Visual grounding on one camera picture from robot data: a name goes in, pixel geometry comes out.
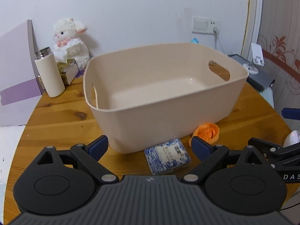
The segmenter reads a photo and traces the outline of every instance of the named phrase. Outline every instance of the door frame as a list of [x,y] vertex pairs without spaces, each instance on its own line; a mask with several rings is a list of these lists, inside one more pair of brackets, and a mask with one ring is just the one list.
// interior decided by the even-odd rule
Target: door frame
[[257,43],[263,0],[249,0],[248,19],[241,56],[252,61],[251,43]]

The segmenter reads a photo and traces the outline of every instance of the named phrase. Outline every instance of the tissue box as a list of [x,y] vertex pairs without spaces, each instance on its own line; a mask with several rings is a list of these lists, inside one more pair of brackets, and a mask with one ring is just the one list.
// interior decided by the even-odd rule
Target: tissue box
[[179,139],[145,150],[152,175],[171,173],[190,165],[191,158]]
[[78,66],[75,59],[68,59],[67,63],[57,63],[60,76],[65,85],[69,86],[78,74]]

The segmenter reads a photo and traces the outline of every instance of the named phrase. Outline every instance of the light switch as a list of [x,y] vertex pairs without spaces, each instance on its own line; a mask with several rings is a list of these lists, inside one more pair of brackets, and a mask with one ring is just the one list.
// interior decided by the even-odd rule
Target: light switch
[[193,33],[206,34],[208,28],[208,18],[193,16]]

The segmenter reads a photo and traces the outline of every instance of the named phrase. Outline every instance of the beige basket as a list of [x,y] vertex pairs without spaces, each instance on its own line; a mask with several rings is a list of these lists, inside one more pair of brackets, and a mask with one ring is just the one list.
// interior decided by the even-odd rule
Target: beige basket
[[[230,79],[212,72],[209,62],[227,69]],[[227,117],[247,77],[248,72],[224,54],[180,43],[98,56],[85,70],[83,87],[110,146],[132,153]]]

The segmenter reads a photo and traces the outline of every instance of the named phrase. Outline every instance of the wood grain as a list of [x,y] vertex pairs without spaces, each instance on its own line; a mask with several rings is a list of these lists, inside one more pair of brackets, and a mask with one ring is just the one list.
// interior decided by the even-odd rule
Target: wood grain
[[[283,143],[290,133],[290,129],[281,117],[247,83],[232,113],[217,124],[220,127],[218,143],[230,149],[241,150],[251,137]],[[45,146],[52,145],[58,150],[69,149],[76,143],[88,144],[101,134],[85,102],[82,79],[76,79],[57,98],[50,98],[45,93],[24,130],[12,162],[5,194],[4,223],[8,224],[20,213],[13,197],[14,183]],[[200,163],[188,146],[189,137],[181,141],[190,154],[192,163],[189,167],[176,172],[179,177]],[[142,151],[123,155],[109,148],[100,163],[119,178],[123,174],[151,175]],[[298,186],[298,184],[287,186],[287,199]]]

